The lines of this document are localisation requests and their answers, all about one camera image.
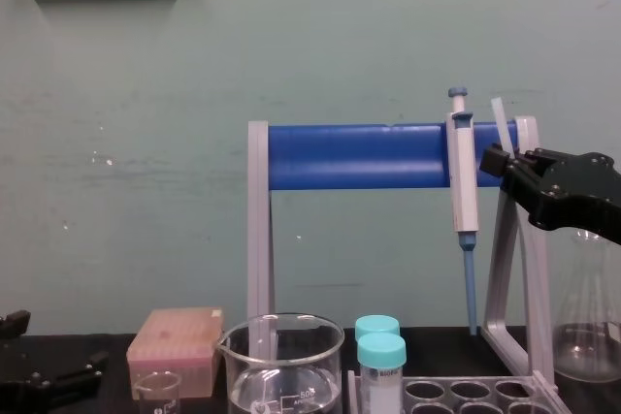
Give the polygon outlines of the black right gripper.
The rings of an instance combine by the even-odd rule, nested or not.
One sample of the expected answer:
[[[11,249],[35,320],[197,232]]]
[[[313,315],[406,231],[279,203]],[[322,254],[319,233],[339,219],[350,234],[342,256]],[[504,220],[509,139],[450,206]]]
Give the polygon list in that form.
[[[479,168],[500,180],[501,190],[529,211],[530,223],[538,228],[572,227],[620,240],[620,173],[611,157],[540,147],[512,157],[493,143]]]

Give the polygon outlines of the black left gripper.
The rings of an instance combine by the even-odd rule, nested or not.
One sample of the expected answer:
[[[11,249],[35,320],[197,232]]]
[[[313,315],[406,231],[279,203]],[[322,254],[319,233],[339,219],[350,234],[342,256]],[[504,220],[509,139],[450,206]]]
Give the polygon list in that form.
[[[28,330],[31,313],[19,310],[0,318],[0,337],[17,338]],[[1,376],[2,413],[49,413],[64,407],[66,400],[56,388],[98,388],[109,362],[109,353],[97,352],[76,370],[61,374],[53,379],[38,372],[28,377],[18,375]]]

